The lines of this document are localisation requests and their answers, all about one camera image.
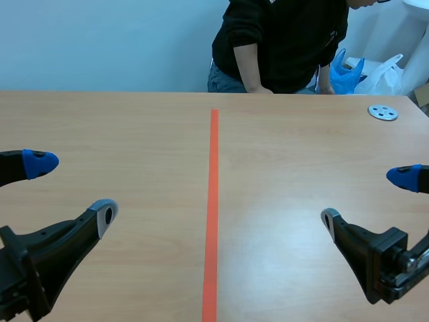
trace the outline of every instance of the robotic arm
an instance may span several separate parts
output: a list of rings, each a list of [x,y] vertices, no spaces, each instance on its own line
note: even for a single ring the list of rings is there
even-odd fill
[[[402,189],[429,193],[429,166],[394,168],[387,179]],[[429,233],[407,250],[408,234],[398,228],[372,233],[347,223],[335,209],[325,209],[321,217],[371,304],[391,304],[429,274]]]
[[[58,159],[31,150],[0,153],[0,186],[43,176]],[[117,204],[103,199],[82,215],[27,235],[0,228],[0,321],[27,311],[32,321],[47,315],[64,285],[95,247],[118,213]]]

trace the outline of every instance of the metal disc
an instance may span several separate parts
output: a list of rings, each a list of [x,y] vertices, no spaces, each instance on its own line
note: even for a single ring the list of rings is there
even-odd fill
[[[383,121],[395,121],[398,117],[397,111],[385,105],[372,105],[368,107],[368,113],[376,119]]]

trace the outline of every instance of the wooden table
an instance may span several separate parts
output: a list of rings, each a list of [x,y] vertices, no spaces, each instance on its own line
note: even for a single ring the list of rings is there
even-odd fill
[[[371,117],[376,103],[399,119]],[[429,278],[370,305],[319,217],[335,207],[371,231],[396,226],[411,246],[426,234],[429,196],[385,179],[429,162],[429,119],[407,98],[0,92],[1,149],[60,157],[1,189],[0,225],[28,233],[97,199],[120,206],[45,321],[201,321],[211,109],[219,322],[428,320]]]

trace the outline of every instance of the cardboard box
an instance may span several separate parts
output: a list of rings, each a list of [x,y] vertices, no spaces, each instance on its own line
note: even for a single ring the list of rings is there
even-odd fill
[[[417,103],[420,108],[429,104],[429,83],[416,89],[414,94],[416,94]]]

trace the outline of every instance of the light blue wall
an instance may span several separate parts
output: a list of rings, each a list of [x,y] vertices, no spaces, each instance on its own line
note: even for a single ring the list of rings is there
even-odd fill
[[[0,0],[0,89],[206,91],[227,0]]]

